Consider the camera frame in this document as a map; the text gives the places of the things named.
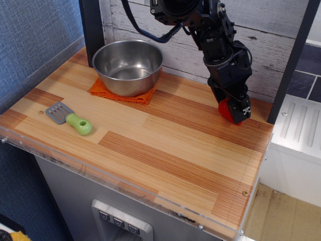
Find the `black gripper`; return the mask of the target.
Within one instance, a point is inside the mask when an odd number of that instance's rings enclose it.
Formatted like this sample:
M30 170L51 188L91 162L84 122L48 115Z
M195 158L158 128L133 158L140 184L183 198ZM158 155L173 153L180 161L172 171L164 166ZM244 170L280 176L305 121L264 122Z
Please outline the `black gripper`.
M251 102L247 94L247 79L252 75L252 54L236 40L228 48L228 55L222 60L207 62L210 72L208 85L217 103L226 98L234 124L240 124L251 117Z

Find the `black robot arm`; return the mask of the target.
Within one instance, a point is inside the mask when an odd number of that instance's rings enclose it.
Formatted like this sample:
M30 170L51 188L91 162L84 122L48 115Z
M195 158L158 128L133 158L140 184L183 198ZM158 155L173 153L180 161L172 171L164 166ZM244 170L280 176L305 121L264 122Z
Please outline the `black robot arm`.
M220 114L239 125L251 117L247 79L252 54L240 41L221 1L150 1L150 11L164 25L182 24L210 72L210 86Z

